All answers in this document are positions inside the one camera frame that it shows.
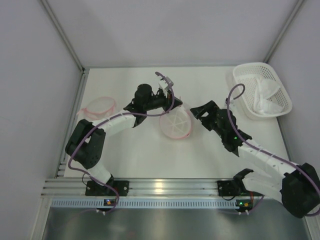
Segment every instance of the pink rim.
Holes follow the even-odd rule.
[[[115,100],[114,98],[110,97],[110,96],[101,96],[101,97],[98,97],[98,98],[92,100],[91,102],[89,102],[89,104],[92,103],[93,101],[98,100],[98,99],[111,99],[111,100],[113,101],[113,105],[112,105],[112,107],[110,107],[110,109],[108,109],[108,110],[106,110],[106,111],[102,111],[102,112],[91,112],[91,111],[87,110],[87,108],[85,107],[85,108],[83,108],[83,112],[87,112],[87,113],[93,114],[93,115],[96,115],[96,114],[106,114],[107,112],[109,112],[110,110],[112,110],[112,109],[114,109],[114,108],[116,107],[116,100]]]
[[[186,110],[185,112],[186,112],[186,114],[189,116],[189,119],[190,119],[190,130],[189,130],[189,132],[188,132],[186,135],[181,136],[181,137],[172,137],[172,136],[168,136],[168,135],[167,135],[167,134],[165,134],[165,132],[164,132],[164,131],[162,131],[162,129],[161,129],[161,124],[160,124],[161,117],[165,116],[165,115],[162,115],[161,117],[159,117],[159,126],[160,126],[160,129],[161,129],[161,131],[163,132],[163,134],[164,134],[164,135],[166,135],[168,138],[171,138],[171,139],[174,139],[174,140],[181,140],[181,139],[185,139],[186,137],[188,137],[188,136],[191,134],[191,131],[192,131],[192,122],[191,122],[191,117],[190,117],[190,114],[188,113],[188,111],[187,111],[187,110]]]

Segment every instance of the white wall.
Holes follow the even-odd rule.
[[[80,73],[37,0],[0,1],[0,239],[24,240]]]
[[[320,174],[320,1],[308,0],[270,64],[293,103],[280,117],[292,160],[308,162]]]
[[[297,0],[48,0],[84,66],[263,61]]]

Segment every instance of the black bracket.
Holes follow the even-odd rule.
[[[239,156],[238,147],[243,145],[241,139],[238,138],[228,118],[227,109],[220,109],[214,101],[209,101],[203,106],[190,109],[196,119],[199,119],[202,125],[209,131],[214,130],[221,138],[222,144],[229,152]],[[240,135],[245,139],[252,139],[251,136],[244,133],[237,127],[237,119],[230,112],[231,119]]]
[[[82,119],[76,125],[68,143],[65,147],[65,152],[71,156],[81,140],[88,134],[88,132],[94,128],[92,122]],[[105,143],[106,133],[103,129],[97,128],[90,135],[89,142],[84,142],[78,152],[76,153],[74,160],[81,163],[85,169],[93,168],[101,158],[103,146]]]
[[[234,196],[249,196],[250,193],[246,190],[242,179],[249,173],[252,173],[251,169],[244,169],[238,172],[232,180],[220,180],[217,181],[218,194],[220,197],[234,197]]]
[[[166,96],[164,91],[159,88],[158,92],[154,94],[149,84],[140,84],[134,93],[134,98],[124,110],[139,114],[146,114],[147,111],[159,108],[167,111],[170,108],[172,101],[173,98],[170,91],[168,91],[168,96]],[[172,109],[180,106],[182,103],[183,102],[180,99],[175,97]],[[145,119],[146,116],[136,116],[133,127],[140,125]]]
[[[303,170],[320,188],[319,177],[313,166],[305,163],[297,167]],[[298,170],[285,174],[280,192],[283,206],[297,218],[303,218],[320,204],[320,197],[315,188]]]
[[[110,184],[110,182],[107,182],[107,185],[112,186],[118,192],[120,197],[126,197],[128,195],[129,181],[113,180],[112,184]],[[116,196],[116,193],[109,188],[90,180],[86,184],[85,195],[114,197]]]

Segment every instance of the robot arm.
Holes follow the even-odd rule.
[[[168,84],[173,86],[173,82],[168,77],[167,80],[168,83],[163,78],[159,81],[159,89],[156,94],[153,93],[150,85],[139,85],[132,101],[122,111],[108,117],[108,122],[92,132],[87,141],[77,151],[74,160],[79,162],[92,177],[101,183],[112,186],[113,176],[100,160],[106,133],[110,137],[125,129],[137,127],[146,119],[147,111],[158,108],[165,111],[169,110],[173,103],[173,95]],[[181,100],[174,98],[173,108],[181,104]],[[107,118],[93,122],[86,119],[80,120],[65,147],[66,153],[71,156],[88,132],[105,121],[107,121]]]
[[[244,169],[237,173],[231,181],[221,187],[219,195],[239,196],[242,193],[256,192],[277,200],[295,217],[302,218],[313,208],[320,204],[320,198],[310,182],[292,165],[285,164],[273,156],[261,152],[262,146],[257,144],[251,136],[239,130],[236,118],[230,113],[231,119],[240,135],[251,145],[260,150],[253,149],[238,138],[232,128],[226,109],[220,109],[214,101],[190,109],[194,117],[201,121],[209,131],[214,130],[221,138],[222,144],[236,156],[255,164],[265,172],[258,174],[252,169]],[[318,186],[320,181],[313,166],[305,163],[297,165]]]

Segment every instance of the reflective surface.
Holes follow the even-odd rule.
[[[81,211],[83,209],[51,208],[43,239],[310,239],[305,220],[291,216],[273,200],[265,200],[250,216],[226,214],[214,209],[117,209],[106,216],[95,211],[85,212],[68,222]]]

